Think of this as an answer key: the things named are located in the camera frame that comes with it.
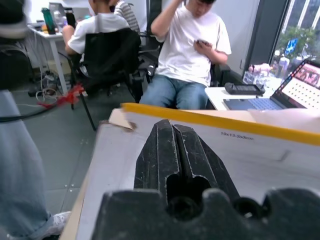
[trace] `floor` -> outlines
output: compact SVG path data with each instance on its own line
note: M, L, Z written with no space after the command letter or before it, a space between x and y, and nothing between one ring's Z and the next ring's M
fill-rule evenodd
M26 91L14 91L14 99L21 114L35 111L36 99ZM107 120L114 108L121 103L134 102L127 87L121 85L111 90L111 95L100 92L86 98L93 121ZM62 106L48 114L25 121L43 159L45 170L47 208L52 214L70 211L77 198L93 153L96 132L93 131L81 102L71 110ZM0 229L0 239L4 233Z

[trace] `hand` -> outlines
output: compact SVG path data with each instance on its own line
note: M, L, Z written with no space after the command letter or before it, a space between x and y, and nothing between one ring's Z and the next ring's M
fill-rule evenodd
M202 55L208 56L208 54L212 51L212 44L211 43L203 43L201 41L195 41L194 49Z

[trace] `blue jeans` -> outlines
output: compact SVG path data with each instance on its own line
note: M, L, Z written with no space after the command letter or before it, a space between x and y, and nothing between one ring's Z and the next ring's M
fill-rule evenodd
M183 110L206 109L206 86L156 74L148 85L140 103L159 107L177 107Z
M12 95L0 91L0 117L16 115L20 113ZM0 123L0 226L19 240L32 240L52 224L35 143L22 121Z

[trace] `man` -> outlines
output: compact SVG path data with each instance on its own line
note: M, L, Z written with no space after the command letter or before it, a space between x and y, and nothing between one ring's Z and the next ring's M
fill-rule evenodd
M126 3L124 0L111 0L110 5L115 6L114 14L123 17L129 24L131 30L137 32L138 34L140 33L140 27L137 18L128 3Z
M0 38L24 38L23 5L23 0L0 0ZM5 87L12 81L4 77L12 69L3 63L6 56L14 58L0 53L0 117L20 114ZM61 234L70 212L52 215L47 211L42 160L22 121L0 123L0 178L0 228L10 240L42 240Z
M87 34L110 33L129 28L125 19L110 11L110 1L89 0L92 10L97 16L82 20L75 29L70 25L63 28L65 51L68 55L84 53Z
M216 0L172 0L153 21L151 31L164 42L156 74L141 98L141 104L205 109L211 64L225 64L231 54L222 19L210 12Z

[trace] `white desk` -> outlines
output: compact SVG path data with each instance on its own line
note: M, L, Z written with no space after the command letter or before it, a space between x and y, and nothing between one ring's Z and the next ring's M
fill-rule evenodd
M63 91L63 94L66 94L68 92L68 89L67 89L65 75L64 75L64 71L62 70L61 61L60 61L60 57L59 57L59 53L58 53L58 49L57 49L57 45L56 45L56 42L64 40L64 38L62 36L62 33L58 32L55 35L50 35L50 34L47 34L47 33L43 33L42 31L37 31L33 27L30 27L30 26L29 26L29 29L31 31L33 31L34 33L36 33L37 35L39 35L40 37L42 37L42 38L46 39L47 41L49 41L50 47L51 47L51 51L52 51L52 54L53 54L53 59L54 59L54 62L55 62L55 65L56 65L56 69L57 69L57 72L58 72L58 76L59 76L59 79L60 79L62 91Z
M229 110L224 99L255 99L255 95L231 95L227 93L224 87L207 87L205 94L208 96L214 108L218 111ZM273 92L266 92L263 98L269 98Z

